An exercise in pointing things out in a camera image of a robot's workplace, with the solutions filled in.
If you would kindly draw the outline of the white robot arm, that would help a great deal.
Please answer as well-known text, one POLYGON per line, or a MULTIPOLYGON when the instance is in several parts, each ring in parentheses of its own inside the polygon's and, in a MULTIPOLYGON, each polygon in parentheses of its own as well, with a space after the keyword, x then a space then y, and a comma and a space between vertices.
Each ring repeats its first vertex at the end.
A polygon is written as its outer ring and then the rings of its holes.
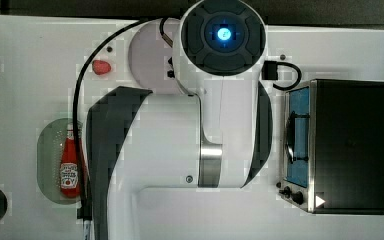
POLYGON ((242 0, 200 0, 173 35, 177 93, 118 86, 84 131, 93 240, 139 240, 147 188, 242 188, 266 163, 272 108, 262 18, 242 0))

